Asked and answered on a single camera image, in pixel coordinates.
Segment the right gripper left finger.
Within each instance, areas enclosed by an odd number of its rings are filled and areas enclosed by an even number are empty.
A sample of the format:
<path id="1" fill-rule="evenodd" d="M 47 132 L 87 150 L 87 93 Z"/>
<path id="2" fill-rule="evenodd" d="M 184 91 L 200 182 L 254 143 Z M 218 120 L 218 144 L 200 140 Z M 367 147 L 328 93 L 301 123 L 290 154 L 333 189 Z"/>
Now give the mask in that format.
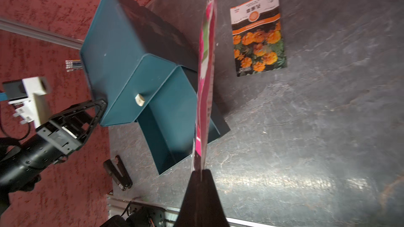
<path id="1" fill-rule="evenodd" d="M 180 212 L 174 224 L 175 227 L 198 227 L 198 186 L 202 181 L 201 171 L 193 171 L 184 195 Z"/>

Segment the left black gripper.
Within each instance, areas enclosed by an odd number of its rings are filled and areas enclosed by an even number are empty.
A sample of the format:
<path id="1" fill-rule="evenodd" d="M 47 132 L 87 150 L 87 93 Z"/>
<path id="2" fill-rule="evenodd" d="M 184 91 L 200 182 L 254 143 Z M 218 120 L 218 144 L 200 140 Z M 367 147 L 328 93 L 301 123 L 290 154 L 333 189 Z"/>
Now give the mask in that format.
<path id="1" fill-rule="evenodd" d="M 75 104 L 36 129 L 38 135 L 69 156 L 80 150 L 99 124 L 107 103 L 103 99 Z"/>

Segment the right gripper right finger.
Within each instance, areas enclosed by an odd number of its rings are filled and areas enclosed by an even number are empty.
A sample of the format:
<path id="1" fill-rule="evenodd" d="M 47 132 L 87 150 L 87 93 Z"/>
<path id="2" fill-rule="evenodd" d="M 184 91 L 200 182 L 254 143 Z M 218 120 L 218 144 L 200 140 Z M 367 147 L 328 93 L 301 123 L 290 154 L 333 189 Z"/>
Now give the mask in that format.
<path id="1" fill-rule="evenodd" d="M 201 227 L 229 227 L 210 170 L 202 171 Z"/>

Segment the teal drawer cabinet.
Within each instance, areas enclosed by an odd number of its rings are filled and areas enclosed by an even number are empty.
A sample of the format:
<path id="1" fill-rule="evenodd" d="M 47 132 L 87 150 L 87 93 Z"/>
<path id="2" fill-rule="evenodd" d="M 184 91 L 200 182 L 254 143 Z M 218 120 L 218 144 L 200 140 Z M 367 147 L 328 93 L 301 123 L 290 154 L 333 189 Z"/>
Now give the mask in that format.
<path id="1" fill-rule="evenodd" d="M 93 99 L 107 102 L 101 126 L 134 122 L 180 66 L 197 70 L 184 35 L 135 0 L 101 0 L 80 50 Z"/>

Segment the teal drawer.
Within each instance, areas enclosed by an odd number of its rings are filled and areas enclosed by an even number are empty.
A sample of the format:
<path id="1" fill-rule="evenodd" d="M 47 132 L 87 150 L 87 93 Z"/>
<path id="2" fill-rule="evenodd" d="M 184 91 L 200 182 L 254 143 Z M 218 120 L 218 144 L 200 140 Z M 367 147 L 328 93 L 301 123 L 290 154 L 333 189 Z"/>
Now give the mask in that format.
<path id="1" fill-rule="evenodd" d="M 197 73 L 177 67 L 137 118 L 158 174 L 193 152 Z"/>

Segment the pink flower seed bag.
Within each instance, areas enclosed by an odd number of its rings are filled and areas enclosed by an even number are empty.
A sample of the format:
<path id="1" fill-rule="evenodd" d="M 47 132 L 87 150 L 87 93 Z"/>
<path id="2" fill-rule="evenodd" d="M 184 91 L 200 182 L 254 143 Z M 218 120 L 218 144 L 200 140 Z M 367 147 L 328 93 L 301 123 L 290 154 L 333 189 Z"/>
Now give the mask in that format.
<path id="1" fill-rule="evenodd" d="M 192 171 L 205 167 L 209 124 L 213 103 L 216 0 L 208 0 L 199 36 L 198 90 Z"/>

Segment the orange flower seed bag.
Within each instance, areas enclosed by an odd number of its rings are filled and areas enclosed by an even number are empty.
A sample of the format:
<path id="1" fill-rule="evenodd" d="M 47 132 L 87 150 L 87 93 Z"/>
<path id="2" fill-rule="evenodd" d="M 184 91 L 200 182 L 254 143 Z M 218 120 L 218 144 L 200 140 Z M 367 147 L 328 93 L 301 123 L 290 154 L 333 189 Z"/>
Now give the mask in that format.
<path id="1" fill-rule="evenodd" d="M 230 9 L 236 74 L 287 67 L 280 0 L 250 0 Z"/>

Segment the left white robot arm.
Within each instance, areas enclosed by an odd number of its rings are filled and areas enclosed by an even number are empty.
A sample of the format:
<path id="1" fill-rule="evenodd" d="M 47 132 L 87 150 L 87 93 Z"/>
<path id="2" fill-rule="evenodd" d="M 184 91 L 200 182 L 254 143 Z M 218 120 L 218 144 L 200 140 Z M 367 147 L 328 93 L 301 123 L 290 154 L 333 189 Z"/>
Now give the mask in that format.
<path id="1" fill-rule="evenodd" d="M 15 138 L 1 138 L 1 212 L 11 204 L 10 193 L 32 191 L 43 170 L 80 150 L 106 108 L 103 99 L 72 105 L 40 125 L 23 144 Z"/>

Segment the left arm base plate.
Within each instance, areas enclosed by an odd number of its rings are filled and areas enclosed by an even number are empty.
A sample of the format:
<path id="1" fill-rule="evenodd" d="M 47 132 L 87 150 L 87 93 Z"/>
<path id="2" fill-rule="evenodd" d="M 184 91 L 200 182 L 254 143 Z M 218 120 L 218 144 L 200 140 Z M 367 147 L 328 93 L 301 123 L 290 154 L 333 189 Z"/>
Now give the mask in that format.
<path id="1" fill-rule="evenodd" d="M 101 227 L 165 227 L 165 211 L 130 202 L 122 214 L 112 216 Z"/>

